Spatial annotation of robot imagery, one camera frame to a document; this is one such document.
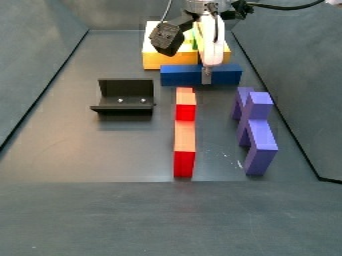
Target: purple block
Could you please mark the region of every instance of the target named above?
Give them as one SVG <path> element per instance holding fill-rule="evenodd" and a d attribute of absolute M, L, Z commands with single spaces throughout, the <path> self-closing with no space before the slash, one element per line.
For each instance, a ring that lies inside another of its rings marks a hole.
<path fill-rule="evenodd" d="M 231 117 L 241 120 L 237 133 L 239 145 L 250 147 L 243 169 L 247 175 L 264 175 L 278 152 L 268 122 L 273 100 L 269 93 L 239 87 L 234 104 Z"/>
<path fill-rule="evenodd" d="M 238 92 L 235 94 L 234 107 L 231 111 L 231 118 L 241 120 L 242 109 L 247 102 L 247 97 L 250 92 L 254 92 L 253 87 L 238 87 Z"/>
<path fill-rule="evenodd" d="M 268 92 L 249 93 L 237 133 L 241 146 L 250 146 L 249 138 L 246 136 L 247 121 L 250 119 L 268 120 L 272 108 L 273 100 Z"/>
<path fill-rule="evenodd" d="M 278 152 L 272 128 L 266 120 L 250 120 L 246 127 L 251 148 L 243 168 L 247 175 L 264 175 Z"/>

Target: black bracket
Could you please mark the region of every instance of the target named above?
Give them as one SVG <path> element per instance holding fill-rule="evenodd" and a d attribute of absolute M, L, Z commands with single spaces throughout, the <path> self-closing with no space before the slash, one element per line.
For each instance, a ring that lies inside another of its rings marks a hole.
<path fill-rule="evenodd" d="M 154 80 L 99 79 L 102 100 L 91 110 L 101 114 L 115 112 L 151 113 L 154 110 Z"/>

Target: blue block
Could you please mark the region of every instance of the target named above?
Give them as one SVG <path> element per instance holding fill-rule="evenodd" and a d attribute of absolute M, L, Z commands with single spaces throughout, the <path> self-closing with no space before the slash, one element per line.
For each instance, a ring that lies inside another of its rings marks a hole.
<path fill-rule="evenodd" d="M 202 84 L 201 65 L 162 65 L 162 86 L 193 86 Z"/>
<path fill-rule="evenodd" d="M 242 68 L 238 64 L 225 64 L 213 68 L 211 84 L 238 85 L 241 83 Z"/>
<path fill-rule="evenodd" d="M 238 64 L 225 64 L 213 68 L 213 85 L 238 85 L 242 68 Z M 202 65 L 162 65 L 162 86 L 202 85 Z"/>

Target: toy block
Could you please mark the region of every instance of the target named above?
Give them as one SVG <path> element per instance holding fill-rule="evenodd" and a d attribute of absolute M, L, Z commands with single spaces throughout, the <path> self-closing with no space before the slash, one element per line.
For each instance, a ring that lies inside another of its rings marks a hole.
<path fill-rule="evenodd" d="M 195 154 L 195 122 L 175 121 L 174 177 L 193 177 Z"/>
<path fill-rule="evenodd" d="M 272 128 L 266 120 L 250 120 L 246 127 L 251 148 L 243 163 L 247 175 L 264 175 L 278 152 Z"/>
<path fill-rule="evenodd" d="M 213 68 L 211 84 L 238 85 L 241 82 L 242 68 L 238 64 L 223 64 Z"/>
<path fill-rule="evenodd" d="M 237 89 L 234 107 L 231 111 L 231 118 L 235 120 L 241 120 L 242 110 L 246 105 L 250 92 L 254 92 L 253 87 L 238 87 Z"/>
<path fill-rule="evenodd" d="M 242 68 L 238 64 L 223 64 L 213 68 L 213 85 L 238 85 Z M 197 86 L 202 85 L 202 65 L 162 65 L 162 86 Z"/>
<path fill-rule="evenodd" d="M 251 119 L 268 120 L 269 113 L 273 108 L 273 100 L 268 92 L 250 92 L 243 114 L 238 126 L 238 141 L 241 146 L 250 146 L 249 138 L 246 137 L 247 122 Z"/>
<path fill-rule="evenodd" d="M 159 21 L 147 21 L 146 33 L 145 33 L 145 43 L 143 43 L 143 67 L 145 69 L 161 69 L 165 64 L 197 64 L 198 63 L 198 50 L 193 49 L 194 36 L 193 31 L 185 32 L 185 42 L 178 50 L 175 56 L 169 57 L 161 54 L 154 48 L 150 42 L 150 34 L 157 27 Z"/>
<path fill-rule="evenodd" d="M 195 121 L 197 96 L 193 88 L 177 88 L 175 120 Z"/>
<path fill-rule="evenodd" d="M 264 175 L 278 152 L 268 117 L 273 107 L 270 94 L 254 92 L 251 87 L 239 87 L 235 95 L 233 119 L 239 120 L 238 141 L 249 146 L 243 163 L 246 175 Z"/>

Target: metal enclosure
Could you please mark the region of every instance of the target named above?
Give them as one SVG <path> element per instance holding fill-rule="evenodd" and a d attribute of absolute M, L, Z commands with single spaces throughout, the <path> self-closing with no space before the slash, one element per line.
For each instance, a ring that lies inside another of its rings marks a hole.
<path fill-rule="evenodd" d="M 0 146 L 68 59 L 87 27 L 55 0 L 0 1 Z"/>

